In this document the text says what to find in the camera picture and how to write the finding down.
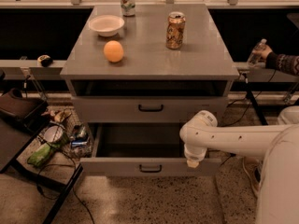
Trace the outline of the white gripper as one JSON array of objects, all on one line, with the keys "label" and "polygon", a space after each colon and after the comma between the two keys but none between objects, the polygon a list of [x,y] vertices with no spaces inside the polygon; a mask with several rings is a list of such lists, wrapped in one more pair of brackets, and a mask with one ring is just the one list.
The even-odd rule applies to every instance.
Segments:
[{"label": "white gripper", "polygon": [[188,167],[197,168],[199,166],[199,162],[202,161],[206,156],[206,148],[189,146],[188,144],[185,144],[184,154],[187,158]]}]

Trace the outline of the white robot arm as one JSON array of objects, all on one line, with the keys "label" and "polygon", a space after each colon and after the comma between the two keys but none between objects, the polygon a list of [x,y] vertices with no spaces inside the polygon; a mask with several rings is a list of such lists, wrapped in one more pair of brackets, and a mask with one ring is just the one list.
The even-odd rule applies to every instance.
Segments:
[{"label": "white robot arm", "polygon": [[299,224],[299,124],[291,106],[277,125],[220,127],[202,110],[183,125],[179,135],[190,167],[197,167],[209,148],[252,157],[263,162],[256,224]]}]

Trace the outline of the patterned sleeve forearm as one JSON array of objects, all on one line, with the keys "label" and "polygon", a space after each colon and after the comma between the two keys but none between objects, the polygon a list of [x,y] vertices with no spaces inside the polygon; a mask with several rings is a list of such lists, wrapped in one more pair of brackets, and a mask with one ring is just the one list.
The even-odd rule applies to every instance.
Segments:
[{"label": "patterned sleeve forearm", "polygon": [[265,67],[285,74],[299,76],[299,56],[270,52],[266,58]]}]

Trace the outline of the person hand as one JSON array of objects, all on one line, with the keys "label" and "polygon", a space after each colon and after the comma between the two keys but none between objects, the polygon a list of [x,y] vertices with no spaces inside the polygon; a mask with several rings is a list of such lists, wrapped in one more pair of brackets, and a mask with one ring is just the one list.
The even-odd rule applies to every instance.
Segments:
[{"label": "person hand", "polygon": [[262,50],[261,58],[265,61],[271,52],[272,49],[268,45],[266,45],[265,48]]}]

